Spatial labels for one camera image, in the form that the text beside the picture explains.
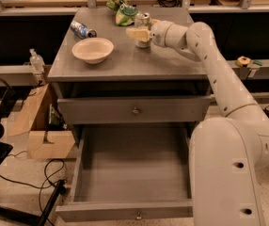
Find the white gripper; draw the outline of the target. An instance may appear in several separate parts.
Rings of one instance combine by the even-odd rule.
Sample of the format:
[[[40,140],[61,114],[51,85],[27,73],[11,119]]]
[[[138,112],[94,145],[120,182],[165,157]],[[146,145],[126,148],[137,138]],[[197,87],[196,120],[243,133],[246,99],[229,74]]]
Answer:
[[[126,34],[129,38],[149,42],[160,47],[175,48],[178,39],[178,26],[169,21],[160,21],[151,19],[151,31],[147,27],[132,27],[126,29]]]

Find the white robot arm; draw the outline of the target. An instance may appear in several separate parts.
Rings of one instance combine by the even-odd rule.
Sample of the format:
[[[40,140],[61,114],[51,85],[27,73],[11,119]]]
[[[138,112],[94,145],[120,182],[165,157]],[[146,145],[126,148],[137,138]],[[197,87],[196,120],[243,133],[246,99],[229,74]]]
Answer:
[[[269,165],[269,118],[223,58],[212,29],[158,21],[128,37],[199,59],[221,115],[201,122],[189,144],[195,226],[266,226],[256,169]]]

